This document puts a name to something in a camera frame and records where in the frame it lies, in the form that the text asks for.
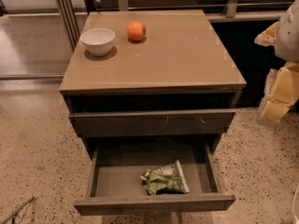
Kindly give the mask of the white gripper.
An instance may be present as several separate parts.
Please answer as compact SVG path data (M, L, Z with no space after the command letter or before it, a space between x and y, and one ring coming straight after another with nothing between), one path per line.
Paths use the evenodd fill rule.
M257 35L254 43L268 47L275 45L278 22L274 22L267 29ZM262 99L261 116L265 119L279 121L290 110L287 106L294 105L299 100L299 63L286 62L278 70L274 86L270 92L270 99L283 104Z

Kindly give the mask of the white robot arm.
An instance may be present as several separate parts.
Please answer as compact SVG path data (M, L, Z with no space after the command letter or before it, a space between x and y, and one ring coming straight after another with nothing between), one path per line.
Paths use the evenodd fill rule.
M258 122L265 126L279 123L299 100L299 0L295 0L279 21L256 36L260 46L273 46L275 55L285 61L271 69L264 85Z

